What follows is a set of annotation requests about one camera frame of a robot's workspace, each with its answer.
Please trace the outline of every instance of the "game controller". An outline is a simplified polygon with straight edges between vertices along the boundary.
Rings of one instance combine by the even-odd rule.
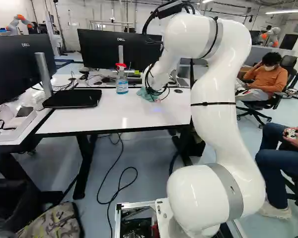
[[[288,128],[286,129],[285,136],[290,139],[297,139],[296,137],[297,133],[298,133],[298,130]]]

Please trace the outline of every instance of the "orange shirt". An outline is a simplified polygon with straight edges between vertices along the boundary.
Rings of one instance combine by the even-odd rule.
[[[263,86],[264,92],[273,95],[273,92],[282,92],[287,83],[288,72],[278,66],[272,71],[266,71],[263,66],[254,69],[251,68],[243,77],[245,80],[255,79],[254,86]]]

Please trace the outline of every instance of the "water bottle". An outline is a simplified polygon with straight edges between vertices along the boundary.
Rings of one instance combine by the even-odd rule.
[[[125,68],[127,67],[124,63],[116,64],[118,69],[118,76],[116,79],[116,92],[117,94],[128,93],[128,80],[125,77]]]

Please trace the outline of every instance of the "jeans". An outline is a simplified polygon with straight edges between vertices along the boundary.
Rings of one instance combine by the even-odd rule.
[[[255,160],[266,183],[266,193],[271,205],[278,209],[288,207],[286,185],[281,170],[298,176],[298,149],[283,139],[287,126],[268,123],[263,128],[262,143]],[[289,145],[290,150],[276,150],[278,142]]]

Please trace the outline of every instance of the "face mask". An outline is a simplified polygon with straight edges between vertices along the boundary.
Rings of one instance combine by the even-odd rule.
[[[264,65],[264,69],[265,69],[266,71],[272,71],[274,68],[275,68],[275,66],[265,66],[265,65]]]

